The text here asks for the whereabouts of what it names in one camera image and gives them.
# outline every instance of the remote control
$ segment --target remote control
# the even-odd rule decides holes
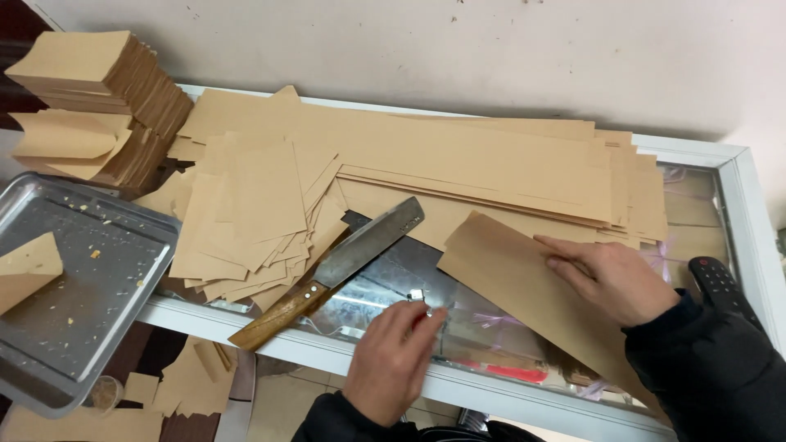
[[[709,303],[719,311],[742,315],[754,327],[766,334],[726,265],[709,256],[698,256],[688,262],[688,270],[696,280],[705,303]]]

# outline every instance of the white metal frame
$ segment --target white metal frame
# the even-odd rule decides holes
[[[204,90],[181,87],[192,96]],[[378,112],[460,115],[317,98],[303,98],[303,102]],[[780,349],[786,342],[786,282],[749,148],[646,135],[634,135],[634,144],[639,145],[641,153],[655,154],[661,161],[718,169],[744,292]],[[138,320],[224,344],[229,344],[226,338],[249,322],[242,315],[162,297],[151,298]],[[345,341],[284,330],[257,352],[346,375],[353,351],[354,345]],[[423,396],[587,440],[674,439],[670,429],[633,411],[435,364],[429,367]]]

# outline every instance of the glass top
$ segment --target glass top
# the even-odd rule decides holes
[[[640,254],[673,287],[689,288],[698,294],[687,271],[688,260],[714,256],[733,269],[716,176],[710,169],[669,164],[659,164],[659,168],[664,176],[670,235],[663,243],[642,244]],[[343,221],[355,231],[369,219],[349,211]],[[292,326],[355,342],[387,306],[422,294],[430,307],[446,307],[449,312],[434,348],[433,362],[612,406],[645,410],[640,402],[604,383],[524,324],[437,269],[441,255],[437,249],[404,237],[363,267],[316,311]],[[166,291],[170,296],[174,291],[178,297],[204,302],[204,295],[195,294],[192,289],[184,291],[180,280],[164,280],[162,287],[170,289]],[[249,299],[240,301],[240,307],[248,309],[245,314],[250,317],[261,315]]]

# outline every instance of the glass display case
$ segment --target glass display case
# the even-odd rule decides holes
[[[182,87],[192,96],[204,90]],[[303,101],[380,112],[454,115]],[[690,258],[709,255],[724,260],[780,349],[786,339],[786,284],[749,149],[644,135],[634,135],[633,144],[639,146],[639,153],[658,156],[670,224],[669,238],[643,245],[641,255],[672,286],[689,288],[693,284],[686,267]],[[349,211],[344,221],[353,230],[369,220]],[[432,307],[449,309],[423,396],[587,440],[674,439],[670,429],[624,392],[580,367],[569,370],[566,365],[571,364],[554,363],[564,356],[558,349],[439,271],[436,263],[441,255],[403,238],[319,309],[258,352],[346,375],[354,343],[371,320],[395,302],[423,298]],[[138,320],[228,344],[228,336],[261,314],[250,300],[203,305],[204,298],[175,289],[176,283],[164,281],[161,294],[151,297]]]

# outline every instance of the person's left hand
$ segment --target person's left hand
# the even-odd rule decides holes
[[[391,305],[374,318],[355,347],[342,393],[379,425],[395,424],[421,395],[435,334],[447,316],[445,308],[437,308],[413,326],[427,310],[425,302]]]

